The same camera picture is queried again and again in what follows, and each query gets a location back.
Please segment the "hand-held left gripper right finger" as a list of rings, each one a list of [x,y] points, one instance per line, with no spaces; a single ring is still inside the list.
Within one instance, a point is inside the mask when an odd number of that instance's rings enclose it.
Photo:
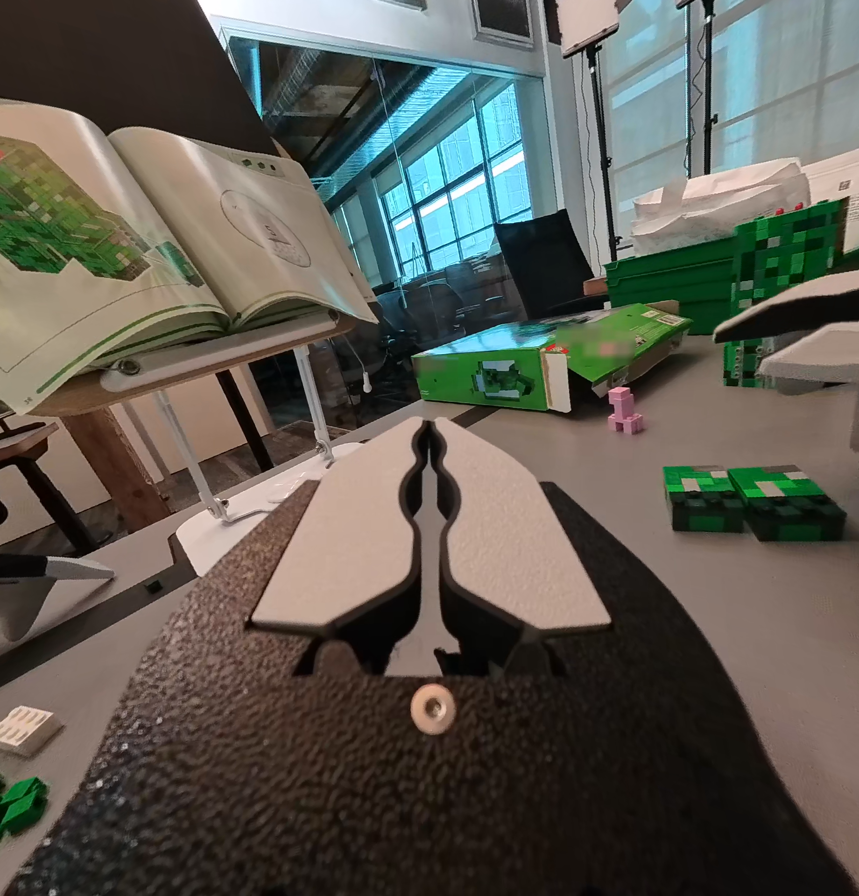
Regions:
[[[439,543],[439,606],[457,654],[446,675],[488,676],[528,646],[550,673],[548,644],[602,632],[612,617],[536,477],[450,420],[431,425]]]

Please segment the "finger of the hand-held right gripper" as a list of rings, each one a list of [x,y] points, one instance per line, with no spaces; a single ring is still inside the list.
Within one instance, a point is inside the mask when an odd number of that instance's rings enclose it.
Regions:
[[[859,270],[828,274],[790,287],[720,323],[716,344],[859,322]]]
[[[829,323],[762,361],[779,387],[859,386],[859,322]]]

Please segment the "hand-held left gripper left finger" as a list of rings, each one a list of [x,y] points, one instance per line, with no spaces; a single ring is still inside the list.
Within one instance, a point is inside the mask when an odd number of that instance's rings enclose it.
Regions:
[[[410,418],[336,462],[250,618],[258,628],[342,641],[383,675],[422,602],[422,505],[429,423]]]

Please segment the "large green lego figure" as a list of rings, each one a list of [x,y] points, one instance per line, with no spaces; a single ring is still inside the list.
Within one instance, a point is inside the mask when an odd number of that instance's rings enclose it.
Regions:
[[[849,200],[824,200],[742,223],[733,237],[730,316],[775,297],[789,287],[831,272],[843,252]],[[726,342],[723,384],[774,389],[761,364],[789,344],[789,336]]]

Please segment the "green lego cube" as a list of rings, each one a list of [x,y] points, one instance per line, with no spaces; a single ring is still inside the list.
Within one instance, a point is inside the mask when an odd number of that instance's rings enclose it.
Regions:
[[[793,464],[727,470],[745,521],[761,542],[834,542],[846,511]]]
[[[674,532],[745,531],[744,503],[724,465],[666,466],[662,475]]]

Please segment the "pink lego pig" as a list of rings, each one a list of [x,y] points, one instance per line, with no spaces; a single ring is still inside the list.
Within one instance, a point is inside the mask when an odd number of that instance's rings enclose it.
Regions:
[[[645,429],[644,416],[637,412],[635,396],[625,386],[608,391],[607,398],[613,412],[608,418],[608,429],[622,434],[637,434]]]

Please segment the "green lego box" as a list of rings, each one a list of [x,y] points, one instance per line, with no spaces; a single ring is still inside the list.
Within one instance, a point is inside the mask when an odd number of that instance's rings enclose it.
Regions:
[[[413,356],[423,400],[570,413],[605,398],[678,349],[692,319],[679,304],[633,304],[503,323]]]

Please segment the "white lego brick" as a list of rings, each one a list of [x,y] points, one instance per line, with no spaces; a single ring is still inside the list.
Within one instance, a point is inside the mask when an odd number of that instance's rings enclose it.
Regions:
[[[32,758],[63,728],[64,723],[52,711],[15,707],[0,721],[0,751]]]

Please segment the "lego instruction booklet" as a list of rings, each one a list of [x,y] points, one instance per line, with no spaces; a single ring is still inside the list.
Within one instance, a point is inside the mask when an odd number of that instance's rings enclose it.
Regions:
[[[377,323],[301,165],[0,98],[0,402],[290,321]]]

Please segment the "pile of bright green lego pieces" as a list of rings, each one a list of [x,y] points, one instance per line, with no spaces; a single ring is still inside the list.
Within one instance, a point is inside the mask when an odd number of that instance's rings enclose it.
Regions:
[[[9,785],[0,773],[0,842],[38,823],[47,809],[49,785],[38,777]]]

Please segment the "white book stand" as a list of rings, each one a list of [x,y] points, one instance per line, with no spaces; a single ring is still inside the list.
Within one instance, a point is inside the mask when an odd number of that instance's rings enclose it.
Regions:
[[[330,312],[309,315],[199,342],[151,347],[125,345],[115,357],[102,359],[99,385],[108,393],[129,397],[133,390],[154,393],[204,509],[184,522],[177,539],[198,575],[205,574],[234,544],[251,532],[280,501],[308,480],[321,479],[341,457],[334,453],[327,431],[307,348],[314,342],[342,335],[361,319]],[[168,396],[169,382],[198,378],[206,373],[225,373],[243,366],[256,355],[272,356],[292,349],[301,375],[314,426],[316,455],[285,472],[270,475],[231,499],[214,494],[202,471],[197,453],[180,423]]]

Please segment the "white plastic bag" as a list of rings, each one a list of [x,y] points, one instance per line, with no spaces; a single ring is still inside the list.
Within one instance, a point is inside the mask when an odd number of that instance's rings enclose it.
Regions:
[[[844,199],[852,229],[842,248],[849,250],[859,246],[859,149],[808,165],[784,158],[671,181],[637,197],[629,240],[644,256],[728,238],[780,209]]]

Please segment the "green plastic crate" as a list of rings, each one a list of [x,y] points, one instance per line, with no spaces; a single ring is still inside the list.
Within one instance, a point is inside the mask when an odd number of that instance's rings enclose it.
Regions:
[[[606,266],[606,284],[614,308],[664,300],[679,303],[691,319],[692,335],[710,335],[730,316],[733,238],[631,257]],[[859,263],[859,246],[842,252],[842,262]]]

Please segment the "white framed window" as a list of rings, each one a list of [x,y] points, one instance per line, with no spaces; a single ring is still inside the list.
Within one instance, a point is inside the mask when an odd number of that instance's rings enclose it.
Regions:
[[[859,148],[859,1],[716,1],[713,172]],[[632,2],[600,55],[611,189],[626,238],[633,203],[703,174],[701,2]]]

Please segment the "black tripod pole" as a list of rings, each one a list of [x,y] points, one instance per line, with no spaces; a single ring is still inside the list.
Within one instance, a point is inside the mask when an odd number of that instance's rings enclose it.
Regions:
[[[685,32],[685,105],[686,105],[686,139],[685,170],[687,177],[693,176],[693,140],[696,134],[694,108],[697,102],[703,101],[703,156],[704,175],[712,171],[713,133],[718,122],[718,114],[713,107],[713,67],[714,67],[714,28],[715,3],[702,1],[702,30],[697,43],[699,66],[696,73],[691,72],[691,42],[694,34],[690,7],[692,1],[675,1],[676,10],[684,15]]]
[[[611,262],[617,261],[617,250],[620,243],[620,237],[616,232],[615,220],[613,214],[613,195],[611,188],[610,170],[612,166],[612,158],[608,153],[606,140],[605,116],[603,110],[603,89],[600,77],[600,53],[602,50],[603,39],[598,39],[595,43],[588,45],[584,49],[584,55],[587,61],[587,68],[591,79],[592,102],[594,120],[597,133],[600,168],[603,182],[603,199],[605,207],[605,219],[607,227],[608,248],[610,252]]]

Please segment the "wooden desk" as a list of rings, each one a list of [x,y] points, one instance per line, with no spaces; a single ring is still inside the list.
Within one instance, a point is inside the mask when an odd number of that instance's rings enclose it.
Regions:
[[[314,342],[340,337],[357,319],[336,311],[317,311],[299,319],[205,342],[145,352],[123,360],[118,368],[77,375],[29,410],[39,418],[56,418],[76,441],[132,532],[169,516],[169,510],[127,441],[110,407],[154,393],[163,418],[185,458],[191,475],[201,482],[198,491],[206,507],[220,521],[234,521],[201,476],[195,451],[173,411],[168,389],[216,375],[259,468],[271,471],[270,459],[257,425],[233,378],[232,370],[292,350],[308,397],[318,450],[331,455],[320,399],[305,348]]]

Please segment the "black office chair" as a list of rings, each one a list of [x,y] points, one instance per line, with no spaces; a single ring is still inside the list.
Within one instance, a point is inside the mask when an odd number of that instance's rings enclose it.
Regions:
[[[604,297],[584,294],[592,268],[567,210],[493,228],[528,321],[604,308]]]

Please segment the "black and white device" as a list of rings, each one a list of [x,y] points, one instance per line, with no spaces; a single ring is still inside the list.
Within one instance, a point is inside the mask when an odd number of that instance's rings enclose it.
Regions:
[[[115,578],[89,559],[0,553],[0,656],[110,597]]]

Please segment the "large window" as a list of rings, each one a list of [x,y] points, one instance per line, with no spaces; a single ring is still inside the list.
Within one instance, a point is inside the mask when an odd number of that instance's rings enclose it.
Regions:
[[[490,252],[536,205],[520,102],[532,82],[441,67],[346,151],[318,192],[373,287]]]

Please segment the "studio light panel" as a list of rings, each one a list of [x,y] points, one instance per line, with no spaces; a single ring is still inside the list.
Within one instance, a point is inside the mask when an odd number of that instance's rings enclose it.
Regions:
[[[568,59],[600,44],[619,29],[631,1],[557,1],[561,55]]]

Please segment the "dark brown panel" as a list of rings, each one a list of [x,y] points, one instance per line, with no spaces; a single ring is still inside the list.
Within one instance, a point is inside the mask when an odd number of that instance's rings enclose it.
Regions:
[[[0,1],[0,98],[279,155],[196,1]]]

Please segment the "wall vent grille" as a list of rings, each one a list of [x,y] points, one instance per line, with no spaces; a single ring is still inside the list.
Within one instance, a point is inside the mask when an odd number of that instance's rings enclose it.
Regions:
[[[535,47],[529,1],[470,1],[469,6],[475,39],[512,48]]]

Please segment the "glass partition wall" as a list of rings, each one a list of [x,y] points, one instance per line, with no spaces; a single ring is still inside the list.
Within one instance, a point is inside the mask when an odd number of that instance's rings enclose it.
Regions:
[[[382,96],[391,95],[393,103],[400,104],[441,67],[531,81],[520,108],[524,125],[531,127],[525,130],[525,150],[533,153],[529,174],[536,205],[525,220],[556,209],[540,80],[486,66],[357,55],[243,36],[231,36],[225,43],[270,135],[281,151],[302,164],[317,192],[316,177],[331,174],[346,151],[382,123]],[[324,414],[332,427],[346,431],[419,397],[411,366],[414,354],[526,317],[496,237],[490,252],[440,275],[368,285],[378,300],[379,323],[359,323],[344,337],[310,347]]]

